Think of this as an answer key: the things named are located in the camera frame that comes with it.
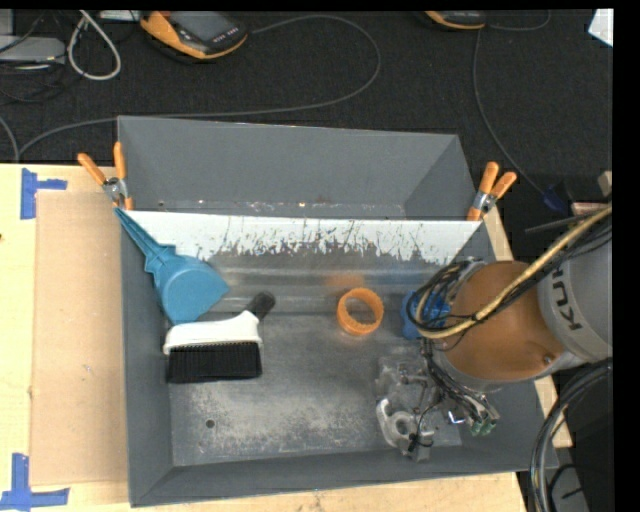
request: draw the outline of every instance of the black object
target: black object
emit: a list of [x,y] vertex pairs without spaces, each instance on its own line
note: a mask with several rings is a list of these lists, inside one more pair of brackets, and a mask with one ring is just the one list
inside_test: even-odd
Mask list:
[[250,379],[262,374],[255,342],[177,347],[171,350],[167,378],[174,384]]

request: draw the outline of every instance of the black carpet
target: black carpet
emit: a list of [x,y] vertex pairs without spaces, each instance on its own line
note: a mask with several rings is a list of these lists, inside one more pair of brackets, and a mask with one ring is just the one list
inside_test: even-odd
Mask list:
[[[66,42],[80,15],[54,12],[33,34]],[[68,65],[3,68],[0,116],[20,161],[30,163],[75,163],[84,151],[111,164],[109,119],[120,114],[224,113],[210,118],[457,134],[476,185],[490,160],[518,172],[499,207],[514,255],[530,261],[560,231],[525,230],[567,215],[547,206],[544,192],[602,199],[597,178],[612,167],[613,49],[587,32],[591,9],[485,12],[481,31],[444,30],[410,11],[231,12],[257,33],[234,53],[196,65],[160,53],[137,24],[102,22],[122,58],[115,78],[89,80]],[[40,11],[15,14],[21,35]],[[301,16],[312,17],[259,32]],[[75,56],[89,73],[113,69],[92,29]],[[16,160],[4,133],[0,159]]]

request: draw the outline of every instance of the cable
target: cable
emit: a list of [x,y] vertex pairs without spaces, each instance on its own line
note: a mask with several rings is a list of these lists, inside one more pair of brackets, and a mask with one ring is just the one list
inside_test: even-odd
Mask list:
[[[116,46],[113,44],[113,41],[111,41],[111,38],[109,38],[106,32],[102,30],[102,27],[91,17],[91,15],[83,9],[79,9],[79,11],[82,14],[82,18],[76,25],[76,28],[73,31],[73,34],[71,34],[71,39],[69,40],[69,44],[67,45],[67,57],[69,58],[69,64],[79,75],[81,75],[84,78],[88,78],[90,80],[111,80],[112,78],[117,76],[118,73],[120,73],[120,69],[122,67],[122,61],[120,60],[120,53],[118,52],[118,49],[116,48]],[[93,28],[96,30],[96,32],[98,32],[100,37],[104,39],[105,43],[107,43],[107,46],[109,46],[109,49],[111,50],[111,52],[113,53],[113,56],[115,57],[116,63],[115,63],[114,70],[111,71],[110,73],[107,73],[106,75],[92,75],[88,73],[87,71],[80,68],[80,66],[78,66],[78,64],[75,61],[75,57],[73,56],[73,50],[76,46],[76,43],[78,42],[80,32],[83,30],[86,30],[89,25],[93,26]]]
[[11,147],[13,148],[14,159],[17,162],[20,156],[20,150],[18,149],[18,141],[16,140],[16,137],[11,131],[11,128],[9,128],[9,125],[7,124],[7,122],[4,120],[2,116],[0,116],[0,124],[2,125],[4,130],[7,132],[9,141],[11,142]]
[[[184,113],[184,114],[162,114],[162,115],[152,115],[152,116],[149,116],[149,117],[159,117],[159,118],[214,118],[214,117],[216,117],[217,118],[217,117],[233,117],[233,116],[251,116],[251,115],[262,115],[262,114],[278,114],[278,113],[295,112],[295,111],[300,111],[300,110],[311,110],[311,109],[315,109],[315,108],[328,107],[328,106],[335,105],[337,103],[346,101],[346,100],[348,100],[350,98],[353,98],[354,96],[360,94],[365,89],[367,89],[376,80],[376,78],[380,74],[380,69],[381,69],[381,66],[382,66],[382,57],[381,57],[380,49],[378,48],[378,45],[375,42],[375,40],[369,35],[368,32],[366,32],[359,25],[357,25],[357,24],[355,24],[355,23],[353,23],[353,22],[351,22],[349,20],[346,20],[344,18],[340,18],[338,16],[331,16],[331,15],[324,15],[324,14],[312,14],[312,15],[301,16],[301,17],[298,17],[298,18],[292,18],[290,20],[286,20],[286,21],[282,21],[282,22],[279,22],[279,23],[275,23],[273,25],[269,25],[267,27],[263,27],[261,29],[255,30],[252,33],[259,34],[259,33],[262,33],[262,32],[266,32],[267,30],[271,30],[273,28],[277,28],[277,27],[286,25],[288,23],[293,23],[294,21],[305,21],[305,20],[314,19],[314,18],[329,19],[329,20],[335,20],[335,21],[340,21],[342,23],[346,23],[347,25],[355,28],[360,33],[362,33],[367,38],[367,40],[371,43],[371,45],[373,46],[373,49],[375,50],[375,53],[376,53],[376,59],[377,59],[375,70],[374,70],[373,74],[371,75],[371,77],[365,82],[365,84],[362,85],[361,87],[359,87],[358,89],[356,89],[355,91],[353,91],[353,92],[351,92],[349,94],[346,94],[344,96],[341,96],[341,97],[339,97],[337,99],[334,99],[334,100],[328,100],[328,101],[312,103],[312,104],[309,104],[309,105],[301,105],[301,106],[296,106],[296,107],[282,107],[282,108],[271,108],[271,109],[260,109],[260,110],[244,110],[244,111],[236,111],[236,112],[213,112],[213,113],[205,113],[205,114],[189,114],[189,113]],[[24,146],[22,146],[22,148],[19,149],[18,156],[16,158],[16,162],[20,161],[20,159],[22,158],[24,152],[27,149],[33,147],[35,144],[37,144],[40,141],[46,139],[47,137],[50,137],[51,135],[54,135],[56,133],[60,133],[60,132],[66,131],[66,130],[72,130],[72,129],[75,129],[75,128],[84,127],[84,126],[115,122],[116,120],[117,120],[116,117],[110,117],[110,118],[105,118],[105,119],[83,121],[83,122],[80,122],[80,123],[73,123],[73,124],[60,126],[58,128],[54,128],[53,130],[49,130],[47,132],[44,132],[44,133],[40,134],[39,136],[35,137],[34,139],[30,140],[29,142],[27,142]]]
[[[505,299],[513,299],[513,295],[511,295],[514,290],[516,290],[520,285],[530,280],[536,273],[545,267],[554,257],[562,251],[568,244],[578,240],[582,235],[584,235],[592,226],[597,224],[598,222],[604,220],[606,217],[611,215],[612,205],[609,203],[606,208],[602,210],[598,210],[589,218],[583,220],[580,224],[577,224],[574,228],[572,228],[569,232],[561,236],[557,239],[549,249],[547,249],[538,259],[536,259],[533,263],[531,263],[518,277],[516,277],[509,285],[507,285],[500,293],[496,295],[496,297],[490,301],[486,306],[481,308],[475,314],[471,315],[467,319],[458,322],[457,324],[449,327],[445,327],[442,329],[424,329],[420,327],[419,324],[416,325],[418,332],[430,339],[442,339],[448,336],[452,336],[454,334],[458,334],[467,329],[470,329],[474,325],[485,321],[490,314],[493,314],[498,310],[499,307],[503,305]],[[424,293],[420,297],[420,301],[418,302],[416,308],[416,320],[418,322],[422,321],[422,310],[425,306],[425,303],[428,299],[428,294]]]
[[545,453],[547,446],[558,431],[558,427],[556,426],[558,419],[566,408],[575,405],[579,400],[584,398],[587,391],[597,383],[608,378],[612,373],[613,358],[607,358],[583,368],[564,387],[540,428],[529,465],[530,485],[534,491],[534,503],[539,512],[551,512],[545,477]]
[[[487,25],[487,27],[491,28],[491,29],[494,29],[494,30],[504,30],[504,31],[513,31],[513,32],[529,32],[529,31],[533,31],[533,30],[540,30],[541,28],[545,27],[549,23],[550,20],[551,20],[551,10],[547,9],[547,18],[546,18],[546,20],[543,23],[541,23],[540,25],[537,25],[535,27],[518,28],[518,27],[504,27],[504,26],[500,26],[500,25]],[[531,184],[531,186],[533,188],[535,188],[540,194],[544,194],[544,191],[531,179],[531,177],[522,169],[522,167],[520,167],[515,162],[515,160],[509,154],[509,152],[506,150],[506,148],[504,147],[502,142],[500,142],[500,140],[498,139],[498,136],[496,135],[495,131],[493,130],[493,128],[491,126],[491,123],[489,122],[489,119],[487,118],[487,115],[484,112],[484,108],[482,106],[482,102],[480,101],[480,92],[478,90],[478,79],[477,79],[478,50],[480,48],[480,34],[481,33],[482,33],[482,30],[478,30],[478,35],[476,37],[475,50],[474,50],[474,54],[473,54],[473,66],[472,66],[473,92],[474,92],[474,95],[475,95],[476,103],[478,105],[478,110],[480,111],[480,115],[482,116],[482,120],[484,121],[484,124],[487,127],[487,130],[489,130],[489,133],[491,134],[491,137],[493,138],[495,143],[498,145],[500,150],[504,153],[504,155],[509,159],[509,161],[511,162],[513,167],[518,171],[518,173],[524,179],[526,179]]]

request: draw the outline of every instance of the brush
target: brush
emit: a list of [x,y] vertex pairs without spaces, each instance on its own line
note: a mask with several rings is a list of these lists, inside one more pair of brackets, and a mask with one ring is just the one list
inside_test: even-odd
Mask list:
[[181,384],[260,376],[258,324],[274,305],[274,296],[261,292],[233,318],[173,326],[162,349],[168,357],[167,380]]

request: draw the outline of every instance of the gray plastic tub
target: gray plastic tub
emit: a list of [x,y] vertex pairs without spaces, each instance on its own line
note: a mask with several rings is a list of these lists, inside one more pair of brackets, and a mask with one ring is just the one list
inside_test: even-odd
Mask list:
[[[142,212],[425,221],[425,229],[435,222],[456,230],[475,195],[455,135],[121,117],[118,138]],[[448,238],[437,233],[426,243],[436,254]],[[490,436],[461,428],[459,442],[436,445],[427,463],[386,445],[375,415],[378,362],[411,350],[401,336],[402,297],[446,258],[337,245],[319,252],[311,244],[294,255],[282,246],[207,253],[230,292],[204,319],[239,313],[263,289],[276,296],[260,326],[264,373],[169,385],[161,352],[169,325],[144,257],[123,232],[132,505],[527,469],[543,420],[532,383],[492,397],[502,419]],[[483,224],[456,255],[494,259]],[[339,296],[355,285],[374,289],[385,304],[381,327],[365,339],[335,321]]]

